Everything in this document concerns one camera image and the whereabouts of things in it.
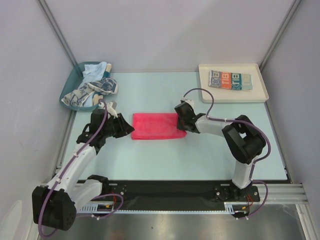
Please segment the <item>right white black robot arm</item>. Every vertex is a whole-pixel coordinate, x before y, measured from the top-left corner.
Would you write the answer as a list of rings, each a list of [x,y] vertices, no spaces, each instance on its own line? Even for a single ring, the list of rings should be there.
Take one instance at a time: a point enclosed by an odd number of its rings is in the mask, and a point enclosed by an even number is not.
[[[235,170],[229,187],[231,197],[242,201],[252,186],[255,161],[270,143],[246,115],[235,119],[213,118],[208,114],[195,114],[187,101],[181,101],[174,108],[178,115],[177,128],[196,134],[211,134],[223,137],[235,158]]]

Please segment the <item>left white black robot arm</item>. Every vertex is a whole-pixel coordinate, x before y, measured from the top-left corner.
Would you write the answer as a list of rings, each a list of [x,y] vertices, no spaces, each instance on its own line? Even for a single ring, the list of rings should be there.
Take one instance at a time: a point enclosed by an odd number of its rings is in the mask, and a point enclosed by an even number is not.
[[[121,195],[113,193],[107,177],[90,175],[77,187],[80,176],[97,156],[107,138],[122,138],[134,131],[121,113],[94,110],[76,140],[75,149],[59,172],[45,185],[37,186],[31,195],[33,222],[42,227],[67,231],[78,211],[91,200],[114,200]]]

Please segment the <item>pink red towel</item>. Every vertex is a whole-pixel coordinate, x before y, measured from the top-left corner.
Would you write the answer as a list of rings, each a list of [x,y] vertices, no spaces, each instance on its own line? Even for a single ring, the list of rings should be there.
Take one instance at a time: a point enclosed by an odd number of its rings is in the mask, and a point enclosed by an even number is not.
[[[134,113],[131,133],[133,140],[172,140],[187,136],[185,130],[177,128],[176,113]]]

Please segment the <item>white blue patterned towel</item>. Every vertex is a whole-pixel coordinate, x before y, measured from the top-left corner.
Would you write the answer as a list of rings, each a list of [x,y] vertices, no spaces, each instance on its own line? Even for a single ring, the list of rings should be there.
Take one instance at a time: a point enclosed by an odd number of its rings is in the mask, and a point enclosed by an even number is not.
[[[66,106],[82,108],[93,107],[94,95],[107,96],[118,92],[118,83],[115,79],[107,77],[98,81],[84,83],[83,86],[65,94],[62,97],[62,103]]]

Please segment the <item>striped rabbit text towel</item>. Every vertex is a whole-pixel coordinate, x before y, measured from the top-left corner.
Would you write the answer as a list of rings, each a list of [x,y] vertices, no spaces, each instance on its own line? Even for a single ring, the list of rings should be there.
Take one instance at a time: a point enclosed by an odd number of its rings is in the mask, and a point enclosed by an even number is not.
[[[232,90],[232,91],[252,91],[252,76],[246,73],[232,73],[217,70],[209,71],[208,86],[211,88]]]

